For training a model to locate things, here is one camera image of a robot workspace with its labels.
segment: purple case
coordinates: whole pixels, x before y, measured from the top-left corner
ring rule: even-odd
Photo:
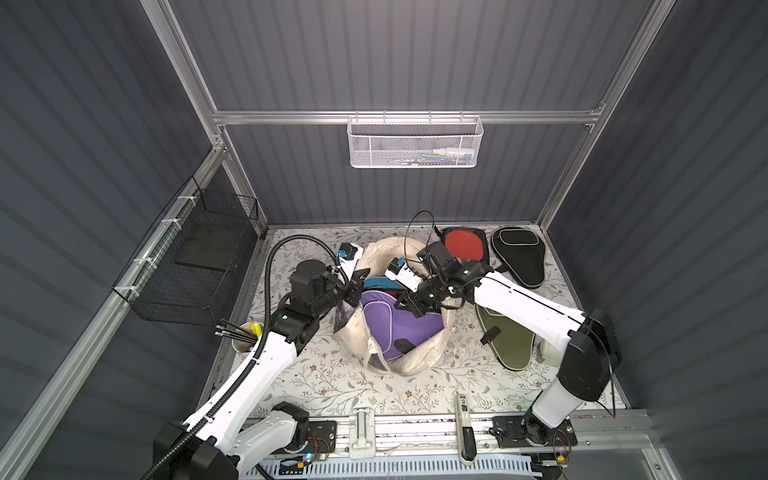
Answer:
[[[362,312],[371,335],[382,347],[384,360],[394,360],[404,354],[395,342],[404,339],[419,346],[442,331],[442,315],[427,313],[416,318],[408,310],[395,308],[395,299],[388,293],[368,290],[360,300]]]

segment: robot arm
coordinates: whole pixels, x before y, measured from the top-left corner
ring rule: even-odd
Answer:
[[[361,256],[360,246],[342,244],[336,265],[349,279],[343,288],[336,276],[340,273],[319,260],[304,260],[296,266],[290,276],[291,292],[270,315],[271,332],[260,338],[266,342],[261,356],[257,358],[254,349],[217,393],[181,426],[168,423],[160,430],[154,440],[155,465],[144,478],[234,480],[277,449],[298,451],[303,447],[309,414],[286,402],[275,406],[256,425],[242,432],[240,429],[275,378],[312,339],[320,320],[343,300],[357,305],[369,272],[354,272]]]
[[[494,310],[537,333],[564,353],[557,378],[534,401],[520,425],[533,445],[547,445],[558,426],[582,403],[600,398],[621,362],[611,319],[600,310],[589,315],[515,285],[478,261],[461,265],[445,245],[431,243],[417,254],[431,278],[415,284],[407,264],[394,259],[386,272],[407,290],[396,308],[421,316],[447,297]]]
[[[475,303],[523,325],[563,353],[571,342],[568,332],[584,321],[581,310],[537,295],[498,272],[490,272],[480,279],[480,285],[475,288]]]

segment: white wire basket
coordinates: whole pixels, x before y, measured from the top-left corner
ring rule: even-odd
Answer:
[[[350,117],[346,133],[354,168],[472,168],[483,129],[480,117],[385,114]]]

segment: floral tablecloth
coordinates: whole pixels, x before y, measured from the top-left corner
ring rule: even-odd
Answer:
[[[489,225],[481,228],[490,233],[499,227]],[[539,233],[537,227],[529,228]],[[425,241],[429,230],[413,227],[410,235]],[[289,235],[305,233],[320,238],[332,248],[345,241],[364,247],[382,238],[402,236],[405,232],[405,227],[279,229],[275,232],[273,244]],[[492,266],[500,265],[493,252],[491,255]],[[291,242],[277,252],[271,275],[273,306],[287,293],[288,277],[298,262],[310,258],[327,261],[322,249],[310,242]],[[549,249],[545,269],[546,280],[536,292],[563,305],[575,306]],[[263,319],[263,294],[262,275],[249,315],[252,321]],[[332,318],[333,313],[323,319],[317,334],[297,361],[277,377],[253,411],[255,416],[262,416],[282,401],[300,406],[312,416],[348,415],[351,408],[360,406],[371,406],[376,413],[386,415],[450,413],[453,412],[457,392],[472,395],[475,412],[522,411],[533,403],[536,395],[557,373],[557,368],[535,361],[521,372],[504,369],[490,348],[479,342],[482,331],[471,305],[457,312],[455,332],[440,361],[431,369],[410,378],[377,375],[365,370],[359,358],[333,339]],[[243,358],[242,355],[236,357],[233,369]],[[601,401],[611,407],[610,385]],[[617,408],[624,407],[618,395],[616,403]],[[600,406],[585,403],[582,408],[599,409]]]

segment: black cable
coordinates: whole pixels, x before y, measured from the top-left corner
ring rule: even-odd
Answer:
[[[595,403],[597,403],[599,406],[603,407],[603,409],[605,409],[605,411],[608,412],[608,415],[611,415],[614,418],[616,418],[616,414],[615,413],[611,413],[611,411],[608,409],[607,406],[603,405],[601,402],[598,402],[597,400],[595,400]]]
[[[274,260],[275,253],[278,251],[279,248],[281,248],[286,243],[292,241],[292,240],[309,240],[317,243],[320,245],[333,259],[333,264],[335,266],[339,266],[339,258],[334,255],[333,250],[331,250],[328,245],[325,244],[322,240],[319,238],[312,237],[310,235],[291,235],[290,237],[283,238],[281,241],[277,242],[277,244],[272,247],[272,250],[270,250],[270,254],[266,259],[266,276],[264,277],[264,328],[263,333],[261,335],[261,341],[259,342],[259,346],[257,347],[256,352],[253,355],[253,358],[247,363],[245,366],[245,369],[239,374],[237,379],[235,379],[234,383],[230,386],[230,388],[227,389],[227,391],[221,396],[221,398],[206,412],[206,414],[203,416],[200,421],[195,424],[192,429],[187,431],[180,439],[178,439],[176,442],[174,442],[173,445],[170,446],[168,451],[163,455],[163,457],[155,462],[154,465],[152,465],[149,470],[147,470],[144,475],[141,476],[141,480],[151,480],[154,474],[159,470],[163,465],[168,463],[170,460],[176,457],[176,455],[181,451],[181,449],[184,448],[184,446],[189,443],[189,441],[208,423],[209,419],[212,419],[216,412],[218,412],[221,407],[224,405],[224,403],[227,402],[227,400],[232,396],[233,393],[240,387],[240,385],[243,384],[245,381],[245,378],[248,377],[248,374],[253,370],[253,367],[258,365],[259,358],[261,357],[261,353],[264,351],[264,346],[266,345],[266,338],[270,334],[270,268],[272,266],[272,261]],[[344,285],[343,288],[347,288],[349,285],[349,279],[346,276],[346,273],[343,269],[339,269],[341,272],[342,278],[344,279]]]
[[[603,405],[602,403],[597,402],[597,404],[600,405],[601,407],[603,407],[605,409],[605,411],[608,412],[608,415],[612,416],[613,418],[616,418],[616,390],[615,390],[615,387],[614,387],[614,366],[611,363],[611,354],[608,353],[608,348],[605,346],[605,343],[603,342],[603,339],[600,338],[600,336],[597,333],[595,333],[595,331],[592,328],[590,328],[589,325],[586,325],[586,322],[580,323],[580,325],[583,326],[585,329],[587,329],[587,331],[589,333],[591,333],[592,336],[598,342],[600,342],[600,346],[603,347],[603,352],[605,352],[605,359],[608,362],[608,372],[611,374],[611,401],[613,402],[614,411],[613,411],[613,413],[611,413],[611,411],[608,410],[605,407],[605,405]]]
[[[492,276],[483,276],[479,279],[475,278],[473,280],[469,280],[467,283],[463,284],[462,287],[469,285],[470,283],[476,281],[476,280],[493,280],[494,282],[498,283],[499,285],[506,286],[507,288],[512,288],[510,285],[507,285],[506,283],[502,282],[501,280],[495,279]]]
[[[459,306],[450,306],[450,305],[443,305],[442,303],[438,303],[440,305],[440,308],[444,308],[446,310],[460,310],[464,307],[464,304],[466,303],[466,300],[462,298],[462,304]]]
[[[258,463],[256,464],[256,471],[259,472],[261,476],[263,476],[266,480],[275,480],[275,478],[269,473],[267,473],[266,470],[264,470],[264,467],[259,465]]]
[[[429,235],[427,236],[427,244],[426,244],[427,247],[432,241],[432,232],[434,230],[437,230],[435,228],[435,216],[432,215],[432,212],[430,212],[429,210],[419,210],[418,212],[416,212],[416,215],[411,217],[411,221],[408,222],[408,226],[406,227],[406,235],[402,239],[402,258],[406,262],[417,262],[417,263],[419,262],[418,260],[408,258],[408,254],[406,252],[406,240],[408,240],[408,230],[411,230],[411,225],[413,224],[413,221],[416,220],[416,217],[418,217],[420,214],[429,214],[429,216],[432,217],[432,229],[429,231]],[[429,271],[429,275],[432,276],[432,264],[429,261],[427,262],[427,269]]]

